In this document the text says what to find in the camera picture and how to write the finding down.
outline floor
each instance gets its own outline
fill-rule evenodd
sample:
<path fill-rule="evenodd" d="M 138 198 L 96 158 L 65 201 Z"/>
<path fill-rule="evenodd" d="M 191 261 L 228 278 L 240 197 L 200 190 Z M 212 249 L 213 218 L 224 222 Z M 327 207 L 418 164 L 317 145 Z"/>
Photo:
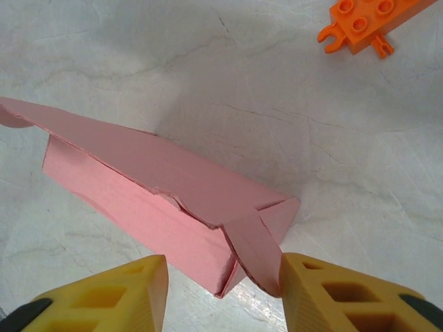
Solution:
<path fill-rule="evenodd" d="M 148 131 L 298 196 L 282 248 L 443 306 L 443 1 L 395 54 L 326 55 L 329 1 L 3 0 L 1 94 Z M 47 135 L 0 129 L 0 307 L 151 252 L 41 172 Z M 286 331 L 244 280 L 170 268 L 165 332 Z"/>

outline pink paper box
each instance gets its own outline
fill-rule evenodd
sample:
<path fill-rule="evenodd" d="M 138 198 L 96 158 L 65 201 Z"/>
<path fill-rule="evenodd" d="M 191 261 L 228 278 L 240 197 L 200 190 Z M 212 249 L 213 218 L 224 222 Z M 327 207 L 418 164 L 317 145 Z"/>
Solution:
<path fill-rule="evenodd" d="M 0 123 L 50 137 L 44 172 L 211 293 L 248 275 L 279 296 L 300 202 L 151 133 L 0 98 Z"/>

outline folded paper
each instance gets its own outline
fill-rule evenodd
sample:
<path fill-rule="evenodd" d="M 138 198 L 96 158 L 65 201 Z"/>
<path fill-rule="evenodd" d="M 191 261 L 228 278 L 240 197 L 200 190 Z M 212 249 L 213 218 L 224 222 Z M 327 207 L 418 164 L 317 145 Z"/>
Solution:
<path fill-rule="evenodd" d="M 152 133 L 10 98 L 0 122 L 49 132 L 43 170 L 211 293 L 245 273 L 280 296 L 290 198 Z"/>

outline paper flap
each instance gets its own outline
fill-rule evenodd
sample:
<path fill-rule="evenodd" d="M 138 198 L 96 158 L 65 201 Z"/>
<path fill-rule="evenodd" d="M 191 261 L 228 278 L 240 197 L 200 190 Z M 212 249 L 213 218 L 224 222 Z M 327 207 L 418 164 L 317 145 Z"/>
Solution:
<path fill-rule="evenodd" d="M 221 228 L 246 275 L 263 291 L 279 297 L 278 274 L 282 251 L 258 212 Z"/>
<path fill-rule="evenodd" d="M 37 125 L 154 194 L 173 197 L 210 228 L 287 199 L 273 190 L 148 133 L 29 102 L 1 98 L 5 112 Z"/>

